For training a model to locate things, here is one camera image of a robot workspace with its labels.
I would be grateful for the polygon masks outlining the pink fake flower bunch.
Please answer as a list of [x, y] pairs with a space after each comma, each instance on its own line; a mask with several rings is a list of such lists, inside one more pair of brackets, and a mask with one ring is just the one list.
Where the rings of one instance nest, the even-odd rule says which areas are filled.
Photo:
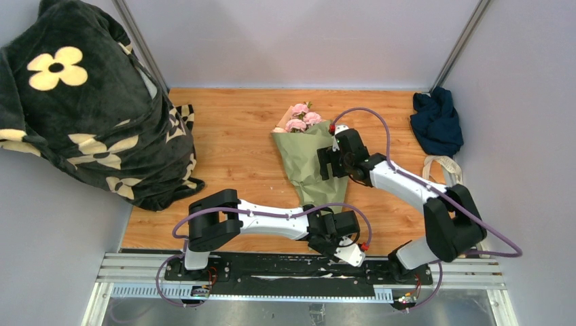
[[322, 116], [312, 110], [312, 103], [302, 102], [290, 106], [280, 121], [271, 130], [275, 133], [301, 133], [306, 132], [312, 126], [315, 126], [324, 119]]

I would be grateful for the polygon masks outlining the green and peach wrapping paper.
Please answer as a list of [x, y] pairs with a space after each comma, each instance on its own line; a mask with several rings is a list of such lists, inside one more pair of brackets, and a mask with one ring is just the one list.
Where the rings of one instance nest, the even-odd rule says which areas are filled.
[[311, 126], [306, 132], [281, 132], [279, 127], [271, 132], [285, 174], [294, 186], [302, 206], [344, 202], [348, 177], [321, 178], [317, 151], [325, 147], [332, 148], [329, 125], [330, 121], [327, 120]]

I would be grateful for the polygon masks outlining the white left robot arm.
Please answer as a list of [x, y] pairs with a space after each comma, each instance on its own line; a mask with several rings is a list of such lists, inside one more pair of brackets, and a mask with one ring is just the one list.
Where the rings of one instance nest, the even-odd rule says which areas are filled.
[[188, 226], [182, 272], [201, 280], [208, 272], [209, 255], [243, 234], [280, 236], [304, 241], [308, 248], [334, 262], [359, 267], [365, 253], [352, 237], [360, 232], [353, 210], [335, 212], [327, 205], [292, 209], [253, 204], [225, 189], [188, 207]]

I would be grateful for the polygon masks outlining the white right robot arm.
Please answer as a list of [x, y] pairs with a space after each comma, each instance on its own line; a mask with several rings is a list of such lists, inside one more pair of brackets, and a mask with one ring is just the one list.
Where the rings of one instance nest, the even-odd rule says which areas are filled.
[[425, 235], [389, 254], [391, 280], [406, 283], [421, 265], [437, 260], [451, 262], [486, 238], [486, 228], [472, 219], [480, 214], [465, 186], [425, 180], [381, 153], [370, 154], [353, 128], [331, 125], [329, 133], [332, 146], [317, 152], [324, 180], [350, 177], [361, 185], [397, 196], [424, 217]]

